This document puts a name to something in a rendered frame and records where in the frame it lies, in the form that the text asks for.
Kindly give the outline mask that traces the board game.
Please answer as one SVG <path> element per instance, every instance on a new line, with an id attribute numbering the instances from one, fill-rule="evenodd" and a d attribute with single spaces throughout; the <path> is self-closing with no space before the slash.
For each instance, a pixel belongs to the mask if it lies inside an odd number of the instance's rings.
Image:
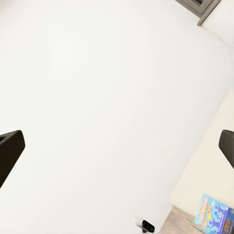
<path id="1" fill-rule="evenodd" d="M 234 209 L 203 194 L 194 222 L 207 234 L 234 234 Z"/>

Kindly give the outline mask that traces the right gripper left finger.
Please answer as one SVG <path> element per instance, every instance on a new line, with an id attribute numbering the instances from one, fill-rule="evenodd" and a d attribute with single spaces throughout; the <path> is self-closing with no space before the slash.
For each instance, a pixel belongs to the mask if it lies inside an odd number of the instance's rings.
<path id="1" fill-rule="evenodd" d="M 25 149 L 21 130 L 0 135 L 0 188 Z"/>

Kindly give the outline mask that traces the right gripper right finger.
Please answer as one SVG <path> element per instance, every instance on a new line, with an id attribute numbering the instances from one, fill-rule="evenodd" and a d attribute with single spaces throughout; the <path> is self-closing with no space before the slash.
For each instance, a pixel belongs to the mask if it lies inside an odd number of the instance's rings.
<path id="1" fill-rule="evenodd" d="M 234 132 L 222 130 L 218 146 L 234 169 Z"/>

